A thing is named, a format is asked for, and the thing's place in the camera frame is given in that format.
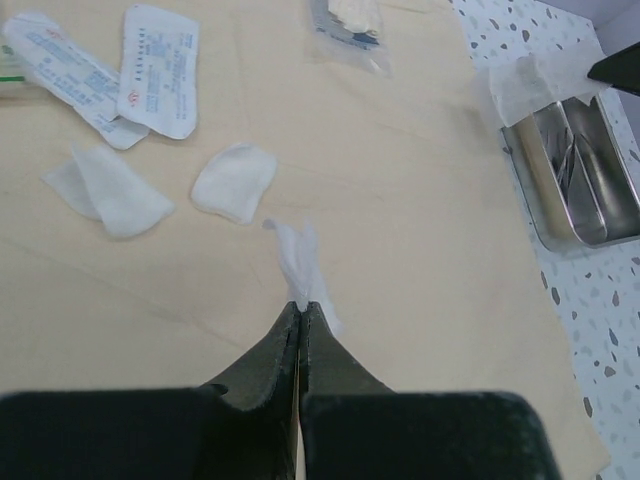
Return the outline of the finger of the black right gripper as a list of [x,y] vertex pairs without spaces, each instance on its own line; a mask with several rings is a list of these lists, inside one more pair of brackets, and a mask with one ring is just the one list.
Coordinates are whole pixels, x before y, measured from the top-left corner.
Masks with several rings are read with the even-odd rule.
[[587,77],[632,94],[640,94],[640,43],[637,42],[595,63]]

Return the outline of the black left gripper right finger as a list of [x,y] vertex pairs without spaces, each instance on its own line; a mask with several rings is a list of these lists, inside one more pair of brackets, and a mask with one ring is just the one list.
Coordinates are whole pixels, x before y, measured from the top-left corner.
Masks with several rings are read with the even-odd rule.
[[309,479],[558,479],[542,422],[519,395],[391,390],[302,314],[299,418]]

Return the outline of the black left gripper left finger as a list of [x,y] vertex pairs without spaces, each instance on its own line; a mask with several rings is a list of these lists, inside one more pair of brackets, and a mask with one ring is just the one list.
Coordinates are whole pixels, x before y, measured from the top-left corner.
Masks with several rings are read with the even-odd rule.
[[2,478],[294,478],[300,319],[201,386],[2,395]]

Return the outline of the straight steel tweezers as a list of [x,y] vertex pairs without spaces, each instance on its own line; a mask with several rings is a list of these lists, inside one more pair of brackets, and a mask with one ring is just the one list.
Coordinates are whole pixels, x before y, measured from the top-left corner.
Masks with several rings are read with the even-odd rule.
[[566,127],[562,134],[558,133],[556,136],[556,152],[551,160],[556,181],[564,197],[569,194],[577,160],[577,139]]

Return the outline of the white gauze pad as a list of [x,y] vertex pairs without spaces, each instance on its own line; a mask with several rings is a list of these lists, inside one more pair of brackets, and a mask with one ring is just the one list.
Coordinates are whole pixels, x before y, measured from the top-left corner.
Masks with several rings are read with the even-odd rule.
[[249,225],[277,166],[274,155],[254,144],[232,145],[203,168],[194,182],[191,200],[201,211]]

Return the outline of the white printed sachet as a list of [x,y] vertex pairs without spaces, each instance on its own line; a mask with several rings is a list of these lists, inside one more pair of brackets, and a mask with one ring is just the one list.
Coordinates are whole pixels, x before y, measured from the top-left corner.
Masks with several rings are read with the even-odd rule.
[[124,15],[117,111],[173,140],[196,128],[200,25],[182,15],[134,4]]
[[127,150],[149,128],[117,111],[119,73],[77,45],[40,12],[17,14],[2,27],[28,80],[70,106],[113,148]]

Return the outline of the green yellow packet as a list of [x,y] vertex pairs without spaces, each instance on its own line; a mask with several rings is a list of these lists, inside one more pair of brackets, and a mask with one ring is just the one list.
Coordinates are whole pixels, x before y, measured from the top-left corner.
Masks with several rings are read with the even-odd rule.
[[38,88],[29,83],[14,50],[1,40],[1,98],[26,99],[38,94]]

